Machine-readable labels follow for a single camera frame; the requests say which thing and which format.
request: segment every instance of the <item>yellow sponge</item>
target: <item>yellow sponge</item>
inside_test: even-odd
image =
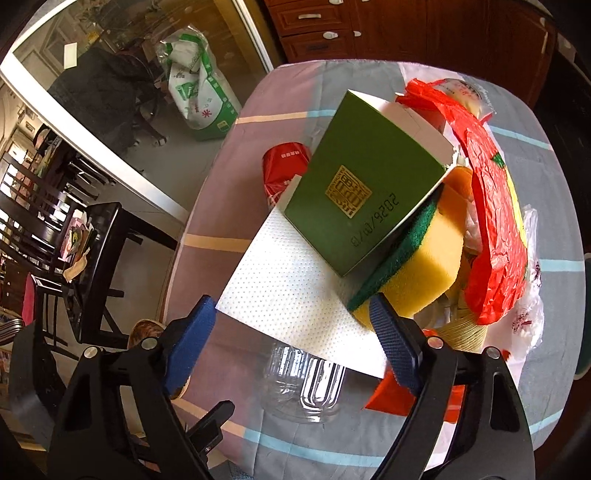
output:
[[[379,291],[400,316],[412,318],[454,283],[462,257],[466,201],[448,185],[434,195],[349,302],[349,311],[364,326],[371,328],[369,298]]]

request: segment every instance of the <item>red plastic bag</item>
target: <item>red plastic bag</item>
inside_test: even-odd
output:
[[[478,323],[497,322],[522,296],[527,266],[518,227],[521,213],[514,205],[517,198],[512,198],[505,163],[484,127],[458,101],[417,79],[408,82],[406,91],[397,101],[411,108],[439,110],[470,160],[483,248],[472,265],[466,303],[478,314]]]

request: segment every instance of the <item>plastic container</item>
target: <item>plastic container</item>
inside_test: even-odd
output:
[[[298,423],[324,423],[337,404],[345,367],[281,342],[265,368],[261,404],[266,412]]]

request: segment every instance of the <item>white plastic bag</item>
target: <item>white plastic bag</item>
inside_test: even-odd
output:
[[[174,103],[197,139],[224,137],[242,107],[205,36],[189,25],[160,42],[157,53]]]
[[[464,248],[473,254],[482,252],[482,237],[478,225],[478,213],[474,199],[468,201],[466,212],[466,233],[464,234]]]
[[[498,322],[489,326],[487,345],[508,350],[516,361],[525,359],[541,342],[544,329],[544,304],[540,297],[542,285],[540,260],[537,255],[538,211],[531,205],[522,209],[527,237],[527,279],[523,296]]]

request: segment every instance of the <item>dining table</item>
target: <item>dining table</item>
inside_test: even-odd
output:
[[[229,131],[199,192],[176,253],[164,308],[169,322],[208,294],[217,300],[269,214],[262,158],[275,145],[300,142],[314,152],[347,90],[386,100],[413,79],[463,79],[495,113],[486,123],[513,178],[521,206],[538,211],[538,257],[544,331],[520,365],[518,391],[533,447],[563,411],[582,339],[583,247],[570,190],[552,145],[532,110],[509,91],[458,72],[374,60],[310,61],[269,73]],[[257,480],[369,479],[404,418],[364,406],[380,379],[347,370],[339,412],[326,423],[298,423],[261,406],[273,339],[218,313],[186,393],[173,402],[194,424],[217,402],[236,410],[217,447]],[[445,453],[432,461],[443,461]]]

